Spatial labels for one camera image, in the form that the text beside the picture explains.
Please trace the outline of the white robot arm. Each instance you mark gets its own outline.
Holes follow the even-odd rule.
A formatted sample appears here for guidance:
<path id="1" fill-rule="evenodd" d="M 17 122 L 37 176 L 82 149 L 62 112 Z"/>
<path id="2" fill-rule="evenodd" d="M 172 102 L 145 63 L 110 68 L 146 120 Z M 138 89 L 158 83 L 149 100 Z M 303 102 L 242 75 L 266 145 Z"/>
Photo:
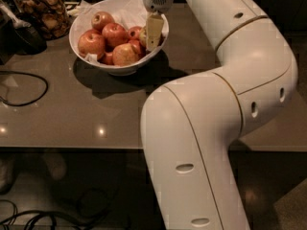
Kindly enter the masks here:
<path id="1" fill-rule="evenodd" d="M 252 0 L 186 0 L 219 67 L 173 80 L 146 100 L 141 138 L 166 230 L 250 230 L 229 145 L 291 99 L 295 56 Z"/>

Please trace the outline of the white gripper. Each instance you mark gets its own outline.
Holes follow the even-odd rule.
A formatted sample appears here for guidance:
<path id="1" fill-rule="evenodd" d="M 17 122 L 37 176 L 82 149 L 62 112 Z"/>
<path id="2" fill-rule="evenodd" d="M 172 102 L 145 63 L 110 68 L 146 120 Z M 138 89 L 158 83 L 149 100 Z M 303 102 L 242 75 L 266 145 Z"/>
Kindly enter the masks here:
<path id="1" fill-rule="evenodd" d="M 160 42 L 164 20 L 161 13 L 166 13 L 174 0 L 143 0 L 145 9 L 150 12 L 146 20 L 146 48 L 152 52 Z"/>

